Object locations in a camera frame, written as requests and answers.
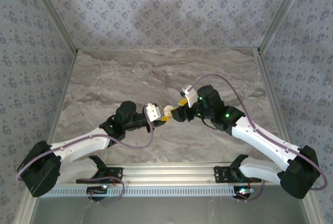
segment black bracket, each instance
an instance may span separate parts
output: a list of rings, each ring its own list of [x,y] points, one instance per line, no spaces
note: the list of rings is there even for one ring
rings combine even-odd
[[[230,167],[214,167],[214,177],[216,183],[250,183],[250,182],[261,182],[258,178],[236,178],[232,175]]]

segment gray marble tabletop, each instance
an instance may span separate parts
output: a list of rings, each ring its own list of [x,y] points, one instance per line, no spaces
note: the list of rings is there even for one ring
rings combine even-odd
[[[146,103],[173,105],[180,89],[207,73],[226,77],[241,95],[251,117],[277,135],[277,127],[258,71],[253,49],[181,49],[79,51],[70,78],[54,142],[85,134],[109,116],[122,101],[138,110]],[[241,109],[226,83],[208,78],[226,105]],[[249,144],[204,126],[199,119],[169,121],[155,130],[152,145],[133,150],[115,145],[97,151],[107,164],[144,162],[230,162],[239,154],[265,158]],[[124,142],[143,146],[149,141],[145,128],[128,132]]]

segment wall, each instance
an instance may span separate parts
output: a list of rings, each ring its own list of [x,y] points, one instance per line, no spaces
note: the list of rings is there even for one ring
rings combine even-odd
[[[281,0],[52,0],[78,49],[256,47]]]
[[[15,170],[47,138],[73,56],[39,0],[0,8],[0,223],[12,223],[25,188]]]
[[[333,0],[296,0],[265,53],[292,140],[316,151],[329,186],[319,192],[333,223]]]

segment patterned wallpaper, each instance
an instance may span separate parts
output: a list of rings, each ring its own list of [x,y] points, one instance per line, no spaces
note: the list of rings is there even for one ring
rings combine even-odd
[[[281,0],[52,0],[78,49],[256,47]]]
[[[0,223],[25,188],[15,169],[48,137],[72,56],[39,0],[0,0]]]
[[[329,186],[319,192],[333,223],[333,0],[296,0],[265,54],[288,129],[317,151]]]

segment marble surface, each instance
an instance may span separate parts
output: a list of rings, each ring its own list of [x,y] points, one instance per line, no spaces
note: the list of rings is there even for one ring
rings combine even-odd
[[[57,125],[54,142],[85,134],[113,115],[122,101],[142,109],[146,103],[176,105],[180,89],[207,73],[225,76],[236,88],[252,118],[277,135],[277,127],[258,72],[253,50],[178,49],[79,52]],[[241,109],[237,98],[221,79],[208,78],[226,105]],[[126,143],[143,146],[145,128],[127,132]],[[105,163],[233,161],[239,154],[264,159],[249,144],[204,126],[199,119],[169,121],[154,132],[152,145],[133,150],[115,145],[94,154]]]

